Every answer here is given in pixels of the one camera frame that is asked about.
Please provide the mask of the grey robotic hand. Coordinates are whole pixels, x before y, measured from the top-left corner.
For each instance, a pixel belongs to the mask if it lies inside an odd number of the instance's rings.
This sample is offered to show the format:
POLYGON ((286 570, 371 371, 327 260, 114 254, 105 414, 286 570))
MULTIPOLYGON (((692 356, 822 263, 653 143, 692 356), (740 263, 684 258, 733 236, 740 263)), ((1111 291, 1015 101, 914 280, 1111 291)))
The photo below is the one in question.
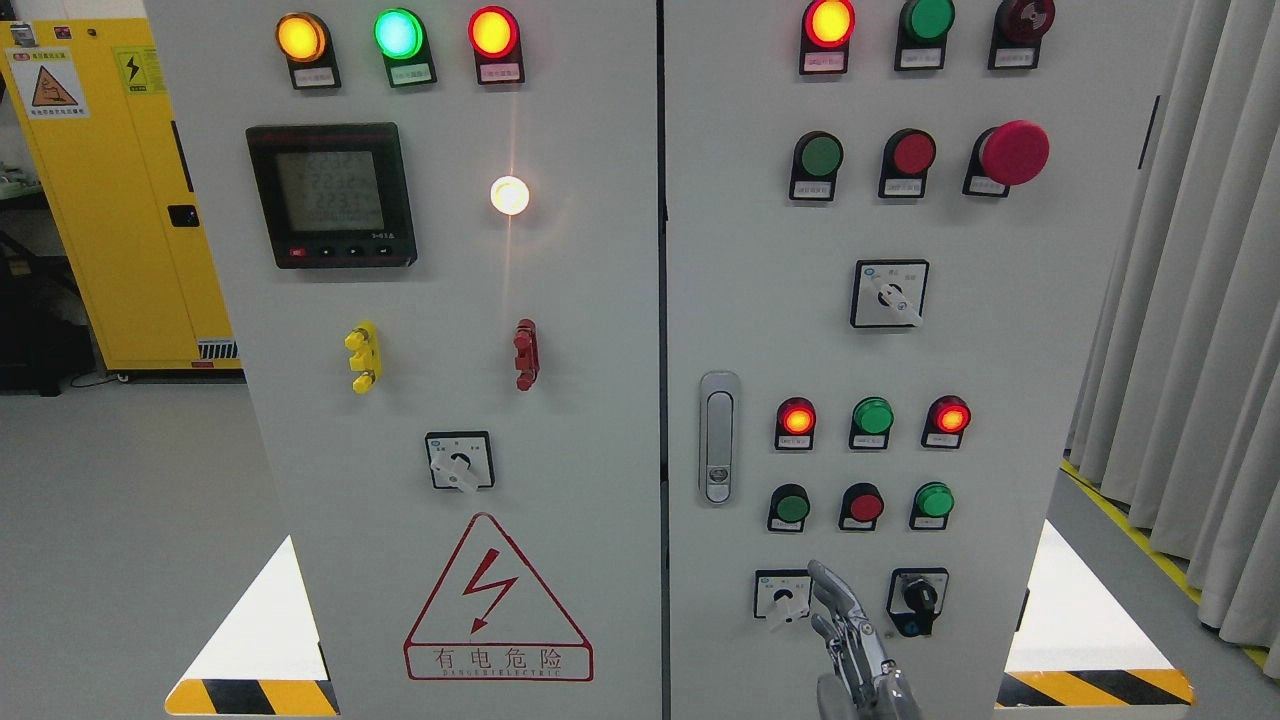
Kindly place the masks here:
POLYGON ((847 583, 813 559, 806 565, 813 596, 829 614, 812 612, 833 671, 817 682, 822 719, 920 719, 904 673, 890 659, 867 611, 847 583))

